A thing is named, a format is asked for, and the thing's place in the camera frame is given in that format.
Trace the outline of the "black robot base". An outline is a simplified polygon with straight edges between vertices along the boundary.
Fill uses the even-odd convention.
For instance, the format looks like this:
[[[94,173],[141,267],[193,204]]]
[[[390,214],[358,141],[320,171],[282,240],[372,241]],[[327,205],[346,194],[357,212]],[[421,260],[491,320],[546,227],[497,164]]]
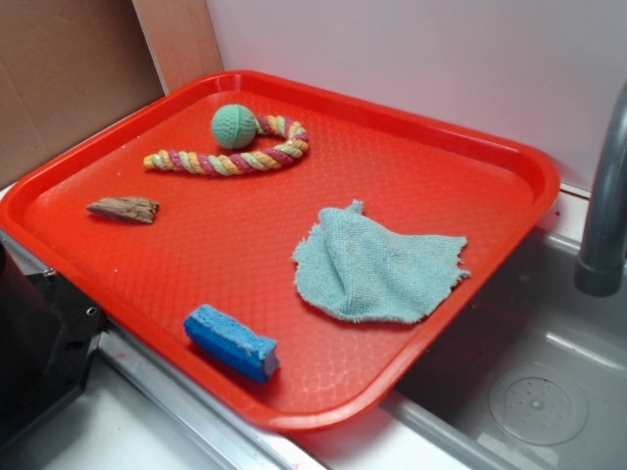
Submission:
[[[85,389],[102,309],[60,273],[24,274],[1,249],[1,450]]]

